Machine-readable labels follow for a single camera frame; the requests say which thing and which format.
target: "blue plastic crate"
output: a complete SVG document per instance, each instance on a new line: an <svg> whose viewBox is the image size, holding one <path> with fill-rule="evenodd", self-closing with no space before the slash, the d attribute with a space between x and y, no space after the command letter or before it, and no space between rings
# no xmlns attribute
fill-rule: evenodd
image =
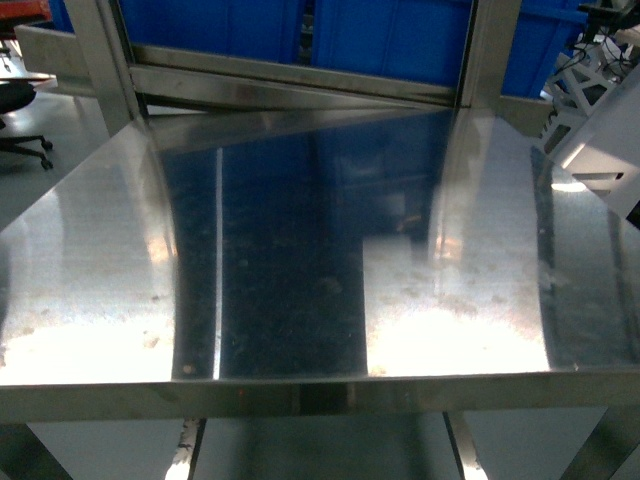
<svg viewBox="0 0 640 480"><path fill-rule="evenodd" d="M316 0L312 64L454 86L470 13L468 0Z"/></svg>
<svg viewBox="0 0 640 480"><path fill-rule="evenodd" d="M503 93L539 96L586 21L580 1L523 1ZM470 11L470 0L317 0L312 64L454 87Z"/></svg>
<svg viewBox="0 0 640 480"><path fill-rule="evenodd" d="M502 93L538 98L553 73L558 54L574 42L587 14L578 12L581 0L523 2L516 27Z"/></svg>
<svg viewBox="0 0 640 480"><path fill-rule="evenodd" d="M73 27L62 0L50 0L56 28ZM129 38L146 43L292 63L304 0L120 0Z"/></svg>

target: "floor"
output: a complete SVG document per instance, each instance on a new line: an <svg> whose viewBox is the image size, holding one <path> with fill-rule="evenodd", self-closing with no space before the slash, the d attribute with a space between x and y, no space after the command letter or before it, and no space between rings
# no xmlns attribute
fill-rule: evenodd
<svg viewBox="0 0 640 480"><path fill-rule="evenodd" d="M42 92L4 116L2 135L42 133L55 168L0 154L0 230L107 140L97 102ZM492 480L558 478L604 409L467 413ZM164 478L180 420L32 424L75 480ZM615 480L638 478L637 452ZM452 452L439 414L210 420L195 480L451 479Z"/></svg>

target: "chair base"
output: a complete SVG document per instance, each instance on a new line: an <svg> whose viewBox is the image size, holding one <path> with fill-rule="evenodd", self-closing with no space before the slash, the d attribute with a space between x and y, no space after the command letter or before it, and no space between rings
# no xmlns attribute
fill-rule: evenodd
<svg viewBox="0 0 640 480"><path fill-rule="evenodd" d="M35 140L40 141L40 145L44 150L51 150L53 148L53 144L44 138L42 135L29 135L23 137L8 137L8 138L0 138L0 152L10 152L17 153L18 155L27 155L30 157L39 157L40 165L45 170L49 170L53 168L53 163L51 163L47 156L38 152L37 150L32 150L31 148L25 148L20 146L20 143L32 142Z"/></svg>

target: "metal tabletop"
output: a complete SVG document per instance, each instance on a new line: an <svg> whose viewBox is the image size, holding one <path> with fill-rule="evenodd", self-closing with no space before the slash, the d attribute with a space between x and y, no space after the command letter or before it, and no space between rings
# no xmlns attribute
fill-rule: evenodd
<svg viewBox="0 0 640 480"><path fill-rule="evenodd" d="M639 302L489 111L153 117L0 234L0 421L636 404Z"/></svg>

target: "black office chair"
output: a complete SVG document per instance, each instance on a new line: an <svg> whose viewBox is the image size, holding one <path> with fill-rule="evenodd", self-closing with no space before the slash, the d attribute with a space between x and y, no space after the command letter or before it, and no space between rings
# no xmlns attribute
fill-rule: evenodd
<svg viewBox="0 0 640 480"><path fill-rule="evenodd" d="M26 107L34 98L36 98L36 92L29 83L11 82L0 84L0 115ZM2 119L0 119L0 129L4 127L6 127L6 125ZM45 150L51 150L53 148L53 144L42 135L29 135L24 137L0 137L0 151L40 157L40 165L42 165L42 168L45 170L53 168L53 163L47 159L44 153L19 145L20 143L32 142L34 140L40 140L40 145L42 145L42 148Z"/></svg>

